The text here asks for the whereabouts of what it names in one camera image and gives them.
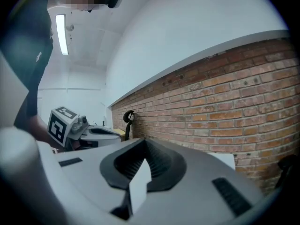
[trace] fluorescent light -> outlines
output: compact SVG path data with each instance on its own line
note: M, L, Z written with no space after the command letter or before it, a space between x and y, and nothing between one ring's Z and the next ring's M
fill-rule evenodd
M67 47L67 40L66 40L66 30L65 30L65 21L66 21L66 15L56 15L56 28L57 28L57 34L58 34L58 40L60 42L60 49L62 55L68 55L68 47Z

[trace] white ceiling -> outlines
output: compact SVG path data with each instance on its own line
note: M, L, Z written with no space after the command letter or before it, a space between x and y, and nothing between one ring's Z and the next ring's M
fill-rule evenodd
M65 7L50 9L53 52L49 65L67 63L105 68L125 28L148 1L123 0L118 8L101 6L99 10L93 10L91 13L72 11ZM62 55L60 51L55 21L57 14L66 14L66 26L73 24L75 27L72 32L67 31L68 56Z

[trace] human arm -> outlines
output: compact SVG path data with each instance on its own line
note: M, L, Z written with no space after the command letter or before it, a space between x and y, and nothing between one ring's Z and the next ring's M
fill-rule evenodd
M48 143L51 147L56 149L63 149L47 132L47 125L40 118L39 115L29 117L27 119L28 131L38 141Z

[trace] white robot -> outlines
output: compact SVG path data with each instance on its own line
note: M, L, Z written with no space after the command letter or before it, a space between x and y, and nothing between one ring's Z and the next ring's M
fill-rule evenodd
M9 69L1 70L13 81ZM11 96L15 81L1 90L1 108L8 112L0 120L0 174L43 224L252 224L280 192L262 199L252 181L219 159L171 142L120 142L101 127L116 136L103 145L93 137L95 127L65 107L52 110L49 134L65 147L85 135L97 146L53 154L47 143L12 126L16 104L26 97Z
M85 116L60 106L52 109L48 122L48 134L66 151L73 150L71 140L78 140L80 149L96 148L121 141L114 130L89 125Z

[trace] dark shirt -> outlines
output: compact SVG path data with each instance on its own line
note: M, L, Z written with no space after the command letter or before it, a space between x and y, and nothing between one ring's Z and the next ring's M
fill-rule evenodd
M38 113L38 86L53 49L48 0L20 0L7 19L0 49L8 64L29 90L15 120L24 130Z

